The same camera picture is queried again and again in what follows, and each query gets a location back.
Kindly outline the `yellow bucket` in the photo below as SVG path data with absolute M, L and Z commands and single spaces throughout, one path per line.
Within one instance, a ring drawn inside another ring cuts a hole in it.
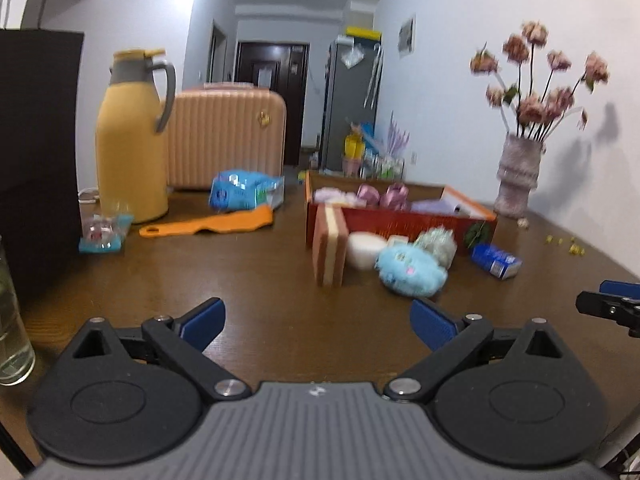
M 361 133 L 353 131 L 345 136 L 344 140 L 344 157 L 348 159 L 362 159 L 366 142 Z

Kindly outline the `pink ribbed suitcase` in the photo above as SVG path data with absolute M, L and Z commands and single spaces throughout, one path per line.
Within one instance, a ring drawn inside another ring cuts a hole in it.
M 175 97 L 166 134 L 167 184 L 175 190 L 207 190 L 214 177 L 239 169 L 282 174 L 282 132 L 261 112 L 273 114 L 268 96 L 251 84 L 210 84 Z

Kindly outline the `wall electrical panel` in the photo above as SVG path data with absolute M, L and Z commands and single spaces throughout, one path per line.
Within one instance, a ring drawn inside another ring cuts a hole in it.
M 411 54 L 416 46 L 416 16 L 411 15 L 404 21 L 398 32 L 398 53 L 403 58 Z

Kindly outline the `pale green fluffy ball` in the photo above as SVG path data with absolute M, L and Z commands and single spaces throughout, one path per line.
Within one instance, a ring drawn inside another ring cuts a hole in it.
M 445 269 L 449 269 L 454 262 L 458 248 L 454 231 L 444 226 L 422 232 L 413 245 L 430 254 Z

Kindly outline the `blue fluffy plush toy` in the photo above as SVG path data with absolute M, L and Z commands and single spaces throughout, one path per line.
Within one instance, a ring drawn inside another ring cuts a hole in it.
M 374 268 L 385 287 L 413 298 L 435 296 L 448 278 L 447 270 L 431 254 L 413 244 L 385 247 Z

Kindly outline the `orange plastic comb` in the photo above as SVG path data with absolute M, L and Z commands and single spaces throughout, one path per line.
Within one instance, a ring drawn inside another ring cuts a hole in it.
M 198 233 L 232 234 L 254 232 L 273 224 L 273 210 L 268 205 L 253 210 L 214 214 L 188 221 L 150 224 L 139 229 L 144 238 L 191 236 Z

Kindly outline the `black paper bag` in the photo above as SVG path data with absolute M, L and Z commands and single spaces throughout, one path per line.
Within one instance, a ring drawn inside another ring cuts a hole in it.
M 84 36 L 1 33 L 1 238 L 20 301 L 78 255 L 76 105 Z

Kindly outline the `brown layered sponge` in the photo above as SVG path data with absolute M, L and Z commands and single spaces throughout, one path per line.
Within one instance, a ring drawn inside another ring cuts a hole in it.
M 342 208 L 321 204 L 314 225 L 312 263 L 319 286 L 338 287 L 343 284 L 349 229 Z

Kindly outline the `pink satin bow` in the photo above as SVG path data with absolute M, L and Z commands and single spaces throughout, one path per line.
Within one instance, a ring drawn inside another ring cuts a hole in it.
M 407 210 L 409 208 L 409 190 L 402 183 L 393 183 L 384 192 L 372 185 L 360 185 L 357 196 L 367 202 L 367 207 L 380 207 L 389 210 Z

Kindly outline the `small candy packet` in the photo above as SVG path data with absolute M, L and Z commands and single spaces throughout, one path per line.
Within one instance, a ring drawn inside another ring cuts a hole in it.
M 103 217 L 99 214 L 82 222 L 82 237 L 78 244 L 81 254 L 114 254 L 125 244 L 132 220 L 132 214 L 116 214 Z

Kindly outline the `yellow thermos jug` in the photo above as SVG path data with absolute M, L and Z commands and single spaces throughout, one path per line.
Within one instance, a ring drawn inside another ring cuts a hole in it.
M 140 224 L 167 214 L 163 132 L 175 103 L 175 66 L 163 49 L 113 55 L 110 83 L 96 120 L 96 176 L 104 214 Z

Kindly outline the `purple fluffy plush toy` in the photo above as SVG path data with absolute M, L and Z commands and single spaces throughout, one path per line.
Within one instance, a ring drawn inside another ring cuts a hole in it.
M 367 206 L 367 202 L 358 197 L 356 193 L 344 192 L 338 188 L 318 188 L 314 191 L 314 202 L 348 208 Z

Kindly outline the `orange cardboard box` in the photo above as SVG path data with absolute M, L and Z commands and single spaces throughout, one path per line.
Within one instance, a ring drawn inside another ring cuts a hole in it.
M 319 204 L 314 193 L 322 188 L 337 188 L 345 193 L 355 193 L 361 185 L 376 188 L 384 194 L 390 181 L 367 180 L 328 176 L 318 171 L 309 171 L 305 177 L 306 200 L 306 244 L 314 241 L 314 228 Z M 443 228 L 454 232 L 454 241 L 460 254 L 467 254 L 478 243 L 489 243 L 494 237 L 498 224 L 497 215 L 486 207 L 473 202 L 462 193 L 448 185 L 420 185 L 408 183 L 408 199 L 424 202 L 434 200 L 452 209 L 451 214 L 436 212 L 416 212 L 409 207 L 390 209 L 375 207 L 343 208 L 343 216 L 352 232 L 371 232 L 384 237 L 401 235 L 412 242 L 423 232 L 431 228 Z

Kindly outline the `glass bottle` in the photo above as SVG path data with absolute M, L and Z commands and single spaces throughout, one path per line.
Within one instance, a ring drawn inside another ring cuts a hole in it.
M 0 316 L 0 384 L 11 387 L 30 375 L 36 356 L 21 317 L 4 249 L 0 264 Z

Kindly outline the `white round sponge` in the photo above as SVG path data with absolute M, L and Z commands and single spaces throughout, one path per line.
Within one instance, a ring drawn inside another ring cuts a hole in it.
M 346 262 L 359 271 L 370 271 L 387 240 L 370 232 L 351 232 L 347 240 Z

